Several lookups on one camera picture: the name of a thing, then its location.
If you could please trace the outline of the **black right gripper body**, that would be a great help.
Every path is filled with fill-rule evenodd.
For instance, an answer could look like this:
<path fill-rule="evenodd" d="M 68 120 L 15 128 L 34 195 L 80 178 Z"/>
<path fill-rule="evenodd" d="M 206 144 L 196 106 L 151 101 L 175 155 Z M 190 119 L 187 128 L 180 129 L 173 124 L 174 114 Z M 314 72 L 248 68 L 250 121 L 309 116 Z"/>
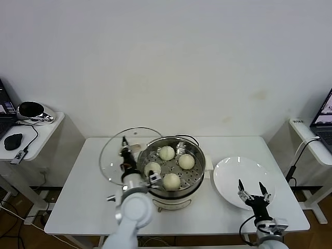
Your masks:
<path fill-rule="evenodd" d="M 247 199 L 245 201 L 245 204 L 252 208 L 255 217 L 254 222 L 273 220 L 273 218 L 269 216 L 269 213 L 267 211 L 267 206 L 269 205 L 269 202 L 265 200 L 263 196 L 253 195 L 250 199 Z"/>

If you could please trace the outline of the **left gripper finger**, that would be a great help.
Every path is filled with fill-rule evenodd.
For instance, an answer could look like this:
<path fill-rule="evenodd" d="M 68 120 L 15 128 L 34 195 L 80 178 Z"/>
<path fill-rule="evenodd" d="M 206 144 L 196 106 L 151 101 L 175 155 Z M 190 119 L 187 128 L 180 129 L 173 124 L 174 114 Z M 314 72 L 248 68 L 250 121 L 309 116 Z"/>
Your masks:
<path fill-rule="evenodd" d="M 121 149 L 119 155 L 121 157 L 127 157 L 130 154 L 130 146 L 125 136 L 122 137 Z"/>

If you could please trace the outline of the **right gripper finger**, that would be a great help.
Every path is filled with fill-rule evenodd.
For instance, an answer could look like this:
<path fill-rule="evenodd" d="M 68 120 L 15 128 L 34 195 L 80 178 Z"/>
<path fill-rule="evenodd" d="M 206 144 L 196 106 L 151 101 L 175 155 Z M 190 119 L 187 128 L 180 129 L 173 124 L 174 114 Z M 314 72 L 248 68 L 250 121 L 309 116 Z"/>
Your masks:
<path fill-rule="evenodd" d="M 259 188 L 261 190 L 261 194 L 264 198 L 264 201 L 270 203 L 271 194 L 268 193 L 266 187 L 262 184 L 262 182 L 259 182 Z"/>
<path fill-rule="evenodd" d="M 243 183 L 240 179 L 238 180 L 238 196 L 244 203 L 253 200 L 253 197 L 244 189 Z"/>

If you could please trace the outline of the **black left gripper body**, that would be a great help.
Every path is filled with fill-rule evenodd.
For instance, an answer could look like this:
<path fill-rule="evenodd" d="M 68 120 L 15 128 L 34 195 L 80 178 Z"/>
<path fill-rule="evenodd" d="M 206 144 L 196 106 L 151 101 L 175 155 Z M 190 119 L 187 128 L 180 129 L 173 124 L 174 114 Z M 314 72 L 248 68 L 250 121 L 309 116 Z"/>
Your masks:
<path fill-rule="evenodd" d="M 121 177 L 126 177 L 129 174 L 138 174 L 137 163 L 133 155 L 124 156 L 121 169 L 123 171 Z"/>

